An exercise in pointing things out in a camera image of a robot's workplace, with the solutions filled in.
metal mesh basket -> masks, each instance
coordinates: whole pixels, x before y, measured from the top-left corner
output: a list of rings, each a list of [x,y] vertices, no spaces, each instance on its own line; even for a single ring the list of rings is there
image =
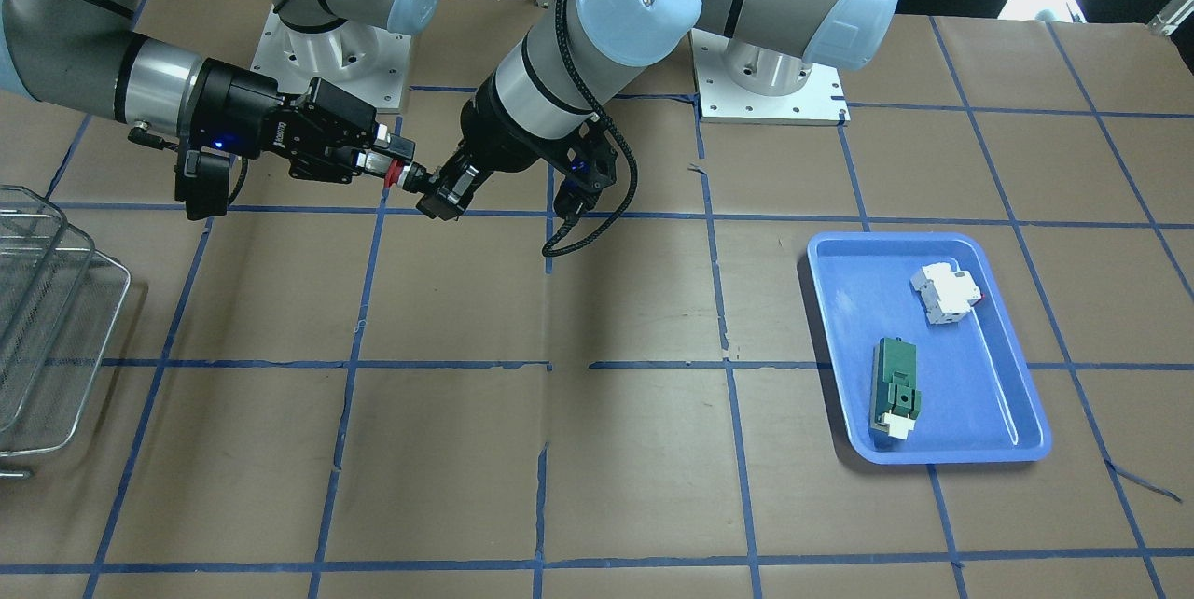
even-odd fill
[[[129,283],[53,204],[0,186],[0,457],[70,440]]]

green electrical component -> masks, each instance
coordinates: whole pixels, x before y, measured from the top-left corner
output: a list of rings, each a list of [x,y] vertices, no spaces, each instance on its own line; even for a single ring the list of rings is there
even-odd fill
[[[899,339],[875,345],[874,393],[870,426],[907,440],[921,416],[921,390],[916,389],[916,345]]]

